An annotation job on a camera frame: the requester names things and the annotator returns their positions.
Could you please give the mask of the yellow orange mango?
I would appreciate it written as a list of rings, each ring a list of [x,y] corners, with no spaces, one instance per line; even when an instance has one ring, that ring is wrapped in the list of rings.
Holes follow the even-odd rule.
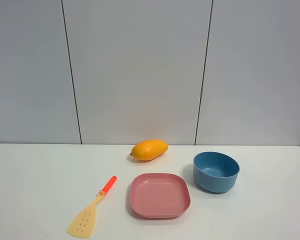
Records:
[[[161,139],[149,139],[137,143],[130,156],[137,161],[151,161],[163,155],[168,148],[168,144]]]

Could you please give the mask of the pink square plate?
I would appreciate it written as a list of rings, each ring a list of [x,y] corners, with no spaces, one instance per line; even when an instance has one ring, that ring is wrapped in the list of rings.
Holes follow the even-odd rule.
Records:
[[[144,173],[131,183],[131,209],[146,219],[173,219],[183,215],[191,205],[186,182],[172,173]]]

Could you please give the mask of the blue plastic bowl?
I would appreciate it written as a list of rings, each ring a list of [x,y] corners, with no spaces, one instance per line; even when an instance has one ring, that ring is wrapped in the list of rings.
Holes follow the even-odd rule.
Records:
[[[239,164],[220,152],[201,152],[193,159],[194,182],[210,193],[223,194],[231,190],[239,172]]]

